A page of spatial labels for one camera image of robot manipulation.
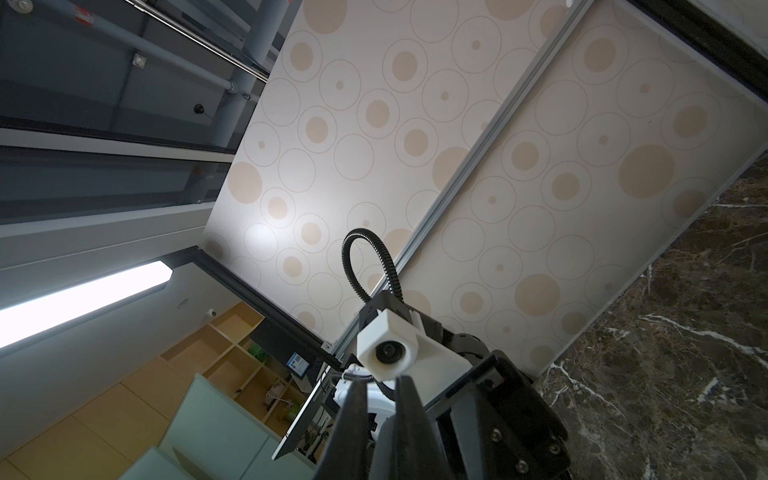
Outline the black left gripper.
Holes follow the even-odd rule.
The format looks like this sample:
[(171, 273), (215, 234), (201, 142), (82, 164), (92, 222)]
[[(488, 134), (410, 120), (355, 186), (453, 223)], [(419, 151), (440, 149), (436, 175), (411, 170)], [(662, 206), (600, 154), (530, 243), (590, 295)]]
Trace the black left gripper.
[(569, 479), (568, 432), (501, 351), (493, 351), (426, 408), (454, 479)]

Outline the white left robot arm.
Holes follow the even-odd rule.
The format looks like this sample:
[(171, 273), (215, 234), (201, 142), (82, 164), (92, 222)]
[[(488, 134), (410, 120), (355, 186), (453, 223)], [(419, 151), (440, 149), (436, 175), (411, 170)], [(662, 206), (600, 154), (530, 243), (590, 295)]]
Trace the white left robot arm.
[(565, 426), (503, 352), (389, 292), (359, 325), (318, 478), (569, 477)]

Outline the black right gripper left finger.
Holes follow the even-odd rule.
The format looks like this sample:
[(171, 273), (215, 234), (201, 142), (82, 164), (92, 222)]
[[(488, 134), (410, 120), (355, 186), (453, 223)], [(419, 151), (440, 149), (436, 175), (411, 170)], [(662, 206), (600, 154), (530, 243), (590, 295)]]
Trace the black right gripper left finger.
[(353, 381), (314, 480), (366, 479), (367, 425), (367, 383)]

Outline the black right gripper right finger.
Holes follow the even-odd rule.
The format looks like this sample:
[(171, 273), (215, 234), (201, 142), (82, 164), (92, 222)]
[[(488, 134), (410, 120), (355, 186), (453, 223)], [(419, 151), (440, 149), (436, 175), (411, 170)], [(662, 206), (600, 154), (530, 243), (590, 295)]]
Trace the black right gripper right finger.
[(393, 439), (395, 479), (451, 479), (416, 385), (411, 377), (396, 380)]

